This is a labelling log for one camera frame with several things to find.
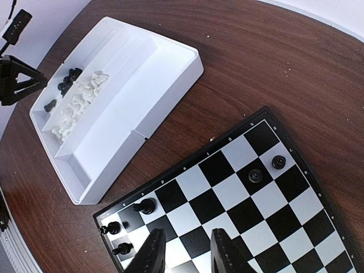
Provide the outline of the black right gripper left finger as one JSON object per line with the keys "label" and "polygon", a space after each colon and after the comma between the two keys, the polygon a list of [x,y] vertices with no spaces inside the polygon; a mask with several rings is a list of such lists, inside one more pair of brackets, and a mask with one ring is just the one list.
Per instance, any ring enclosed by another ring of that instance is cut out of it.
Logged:
{"label": "black right gripper left finger", "polygon": [[159,273],[166,269],[166,234],[164,229],[151,231],[124,273]]}

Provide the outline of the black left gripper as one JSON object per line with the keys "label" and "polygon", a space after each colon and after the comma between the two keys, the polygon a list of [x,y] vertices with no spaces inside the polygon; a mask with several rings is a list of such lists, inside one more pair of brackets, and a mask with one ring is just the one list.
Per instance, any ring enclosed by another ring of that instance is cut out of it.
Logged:
{"label": "black left gripper", "polygon": [[45,88],[46,76],[14,56],[1,57],[1,105],[10,106]]}

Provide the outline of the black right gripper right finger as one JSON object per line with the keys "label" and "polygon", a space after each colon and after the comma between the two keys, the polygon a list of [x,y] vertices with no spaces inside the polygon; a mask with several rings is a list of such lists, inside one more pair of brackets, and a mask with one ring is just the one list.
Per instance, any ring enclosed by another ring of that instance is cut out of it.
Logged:
{"label": "black right gripper right finger", "polygon": [[224,229],[212,230],[210,249],[212,272],[256,273]]}

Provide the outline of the black chess piece corner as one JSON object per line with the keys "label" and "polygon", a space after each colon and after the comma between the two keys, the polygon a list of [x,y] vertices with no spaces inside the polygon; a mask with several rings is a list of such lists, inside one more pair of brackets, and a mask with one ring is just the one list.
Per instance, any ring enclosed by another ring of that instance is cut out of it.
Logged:
{"label": "black chess piece corner", "polygon": [[121,224],[117,221],[110,222],[107,226],[101,226],[99,228],[100,234],[111,234],[115,235],[121,231]]}

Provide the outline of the black silver chessboard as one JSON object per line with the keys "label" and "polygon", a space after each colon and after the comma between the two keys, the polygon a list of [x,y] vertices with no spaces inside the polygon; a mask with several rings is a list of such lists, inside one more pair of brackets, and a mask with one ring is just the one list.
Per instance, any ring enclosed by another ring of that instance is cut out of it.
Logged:
{"label": "black silver chessboard", "polygon": [[[283,169],[272,167],[276,155],[286,158]],[[260,183],[249,181],[255,168],[262,171]],[[155,211],[133,211],[146,198],[155,200]],[[227,232],[256,272],[363,271],[327,195],[268,107],[93,218],[98,229],[121,224],[118,234],[101,234],[119,272],[155,228],[166,234],[167,272],[210,272],[216,228]],[[113,255],[124,242],[131,251]]]}

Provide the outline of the white compartment tray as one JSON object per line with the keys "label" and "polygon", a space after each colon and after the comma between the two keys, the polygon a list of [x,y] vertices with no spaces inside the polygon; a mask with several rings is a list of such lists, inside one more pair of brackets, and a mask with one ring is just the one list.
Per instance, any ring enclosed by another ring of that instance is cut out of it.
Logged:
{"label": "white compartment tray", "polygon": [[[79,81],[107,74],[101,92],[64,143],[51,133],[76,94],[57,89],[70,69]],[[129,161],[203,74],[196,48],[119,20],[102,18],[51,77],[30,109],[43,148],[75,205],[99,203]],[[53,99],[49,112],[44,105]]]}

